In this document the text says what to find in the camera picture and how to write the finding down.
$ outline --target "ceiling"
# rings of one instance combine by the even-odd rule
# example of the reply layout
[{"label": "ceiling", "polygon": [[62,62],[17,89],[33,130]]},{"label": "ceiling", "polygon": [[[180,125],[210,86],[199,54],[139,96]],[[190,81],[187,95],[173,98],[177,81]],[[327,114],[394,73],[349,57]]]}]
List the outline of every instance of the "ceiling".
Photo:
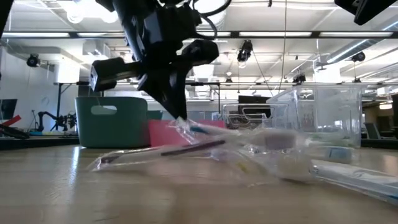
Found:
[{"label": "ceiling", "polygon": [[[73,24],[68,20],[67,12],[62,8],[62,4],[57,1],[16,0],[5,30],[14,32],[122,30],[118,21],[106,23],[102,19],[94,17],[86,17],[80,23]],[[233,0],[226,10],[219,30],[380,31],[386,21],[394,21],[394,17],[398,15],[398,6],[392,6],[367,24],[358,26],[353,22],[354,16],[336,7],[333,0],[288,0],[287,2],[273,0],[272,7],[267,7],[267,4],[267,1]],[[298,72],[294,69],[306,60],[317,59],[318,55],[331,54],[355,41],[354,39],[253,39],[252,44],[256,56],[252,55],[245,68],[238,68],[235,53],[244,39],[222,39],[220,37],[219,40],[221,41],[218,43],[221,55],[215,63],[213,80],[221,82],[227,77],[227,72],[231,72],[234,82],[263,82],[264,78],[268,82],[281,82],[281,80],[284,81],[284,78],[291,81]],[[95,42],[95,40],[12,39],[9,40],[9,45],[21,49],[59,47],[78,60],[85,62],[87,52],[84,51],[83,45],[87,42]],[[122,39],[103,39],[101,43],[111,49],[112,56],[120,55],[121,52],[129,53],[129,49]],[[372,74],[388,65],[397,63],[397,50],[398,39],[383,40],[363,51],[366,54],[366,60],[357,62],[355,69],[353,62],[347,61],[342,61],[334,66],[340,69],[340,81],[350,82],[356,75],[357,77],[362,76],[363,82],[383,80],[393,82],[396,81],[394,77],[398,78],[394,67],[387,72]],[[308,63],[303,71],[306,73],[307,81],[313,80],[312,62]]]}]

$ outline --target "transparent plastic bin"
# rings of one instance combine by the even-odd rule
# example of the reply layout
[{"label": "transparent plastic bin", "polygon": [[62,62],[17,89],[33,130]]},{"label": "transparent plastic bin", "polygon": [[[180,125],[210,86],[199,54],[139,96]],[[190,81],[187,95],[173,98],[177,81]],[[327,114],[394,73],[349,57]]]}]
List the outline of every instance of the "transparent plastic bin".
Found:
[{"label": "transparent plastic bin", "polygon": [[292,129],[297,123],[289,114],[288,104],[228,104],[223,106],[223,120],[228,129]]},{"label": "transparent plastic bin", "polygon": [[349,147],[361,144],[362,87],[359,85],[302,85],[269,99],[289,106],[294,129]]}]

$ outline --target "table surface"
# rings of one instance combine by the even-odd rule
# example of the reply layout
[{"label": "table surface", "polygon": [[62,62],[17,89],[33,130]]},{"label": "table surface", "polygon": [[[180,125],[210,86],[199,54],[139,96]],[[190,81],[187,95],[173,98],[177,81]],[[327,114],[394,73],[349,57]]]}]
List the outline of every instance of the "table surface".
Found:
[{"label": "table surface", "polygon": [[[361,149],[361,167],[398,175],[398,151]],[[224,164],[184,159],[142,172],[88,172],[104,151],[60,146],[0,152],[5,223],[397,223],[398,208],[342,187],[269,177],[247,186]]]}]

